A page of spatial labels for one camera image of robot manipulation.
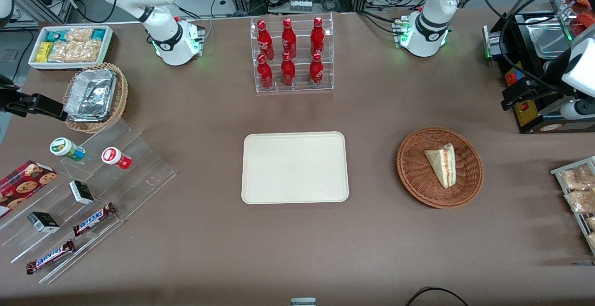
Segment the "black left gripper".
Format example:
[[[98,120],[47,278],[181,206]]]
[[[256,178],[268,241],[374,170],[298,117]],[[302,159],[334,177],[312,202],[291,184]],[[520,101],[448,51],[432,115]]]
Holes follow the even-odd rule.
[[[559,54],[554,60],[544,62],[542,65],[542,74],[538,75],[538,77],[544,83],[548,83],[549,86],[557,88],[558,92],[555,93],[554,96],[550,95],[542,98],[542,96],[547,94],[545,85],[538,83],[536,80],[520,79],[502,90],[502,109],[504,111],[510,110],[516,104],[527,100],[538,99],[536,102],[538,106],[549,106],[551,103],[563,98],[563,96],[571,96],[574,98],[574,88],[570,87],[562,80],[562,76],[567,70],[570,56],[571,49],[567,49],[565,52]]]

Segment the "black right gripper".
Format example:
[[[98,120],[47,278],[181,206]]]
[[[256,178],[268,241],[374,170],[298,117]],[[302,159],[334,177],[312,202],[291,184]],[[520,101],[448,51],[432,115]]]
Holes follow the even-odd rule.
[[[0,75],[0,110],[3,113],[21,113],[25,118],[28,114],[42,114],[47,117],[66,121],[68,113],[64,111],[64,105],[42,94],[32,95],[18,92],[19,87],[11,79]],[[12,102],[19,102],[19,110],[8,107]]]

